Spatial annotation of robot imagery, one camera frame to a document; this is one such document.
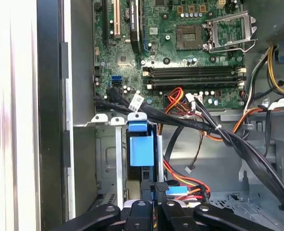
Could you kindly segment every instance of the pcie slot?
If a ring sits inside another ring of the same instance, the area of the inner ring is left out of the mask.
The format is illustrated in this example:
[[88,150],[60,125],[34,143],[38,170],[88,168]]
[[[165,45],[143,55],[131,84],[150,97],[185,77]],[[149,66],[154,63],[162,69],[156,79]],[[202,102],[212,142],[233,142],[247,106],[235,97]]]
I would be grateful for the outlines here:
[[121,37],[121,4],[120,0],[114,0],[114,37]]
[[109,24],[108,24],[108,0],[102,0],[102,39],[104,46],[109,44]]
[[143,68],[143,76],[153,78],[225,77],[236,75],[237,69],[232,66]]

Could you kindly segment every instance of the mounting hole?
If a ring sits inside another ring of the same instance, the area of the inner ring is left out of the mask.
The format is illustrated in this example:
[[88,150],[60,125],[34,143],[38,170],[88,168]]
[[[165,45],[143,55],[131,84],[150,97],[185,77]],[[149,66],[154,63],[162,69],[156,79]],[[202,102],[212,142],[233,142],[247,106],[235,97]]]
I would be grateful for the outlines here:
[[115,210],[115,208],[113,206],[108,206],[105,211],[107,212],[113,212]]
[[169,206],[174,206],[174,205],[175,205],[175,202],[174,202],[174,201],[168,201],[168,202],[167,202],[167,205],[169,205]]
[[214,64],[217,61],[217,58],[215,56],[209,57],[209,61]]
[[166,65],[170,64],[170,62],[171,62],[170,58],[164,58],[163,59],[163,63],[166,64]]

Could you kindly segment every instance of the cable tie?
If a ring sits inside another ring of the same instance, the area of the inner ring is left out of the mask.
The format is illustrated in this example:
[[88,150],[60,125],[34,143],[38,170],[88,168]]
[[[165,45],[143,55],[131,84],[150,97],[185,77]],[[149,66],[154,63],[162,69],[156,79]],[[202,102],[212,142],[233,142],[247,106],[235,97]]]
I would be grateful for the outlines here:
[[216,126],[216,127],[214,128],[214,130],[216,131],[216,130],[220,129],[221,127],[222,127],[221,124],[219,124],[218,126]]

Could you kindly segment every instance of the chip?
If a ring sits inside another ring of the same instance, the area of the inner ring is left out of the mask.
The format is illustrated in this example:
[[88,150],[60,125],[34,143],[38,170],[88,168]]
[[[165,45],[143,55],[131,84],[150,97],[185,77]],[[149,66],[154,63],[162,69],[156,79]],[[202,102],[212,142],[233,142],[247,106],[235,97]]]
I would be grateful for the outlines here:
[[189,13],[195,13],[195,7],[189,6]]
[[181,14],[184,12],[183,6],[177,6],[177,14]]
[[200,5],[200,6],[199,6],[199,11],[200,11],[201,13],[205,13],[205,12],[207,12],[207,7],[206,7],[205,5]]
[[201,50],[202,30],[200,25],[176,27],[177,50]]
[[156,0],[156,6],[164,6],[164,0]]

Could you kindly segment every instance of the blue sata port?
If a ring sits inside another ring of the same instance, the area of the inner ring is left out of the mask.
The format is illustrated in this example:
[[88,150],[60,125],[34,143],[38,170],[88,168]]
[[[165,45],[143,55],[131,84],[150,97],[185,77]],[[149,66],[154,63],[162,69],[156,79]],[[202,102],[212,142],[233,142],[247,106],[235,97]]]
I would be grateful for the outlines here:
[[122,81],[123,77],[122,76],[111,76],[111,81]]

